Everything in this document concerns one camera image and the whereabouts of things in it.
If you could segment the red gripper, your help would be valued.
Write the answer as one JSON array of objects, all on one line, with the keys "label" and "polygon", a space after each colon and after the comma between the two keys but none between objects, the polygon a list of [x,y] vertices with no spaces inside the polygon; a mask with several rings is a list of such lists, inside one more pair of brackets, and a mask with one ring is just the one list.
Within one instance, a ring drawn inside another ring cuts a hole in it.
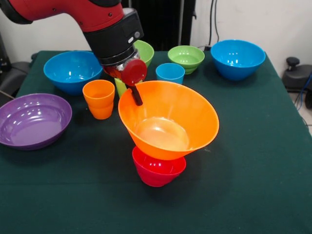
[{"label": "red gripper", "polygon": [[104,66],[103,70],[111,77],[118,78],[123,83],[130,86],[137,106],[141,106],[143,104],[141,96],[135,85],[146,78],[147,66],[144,61],[138,58],[132,58],[118,66]]}]

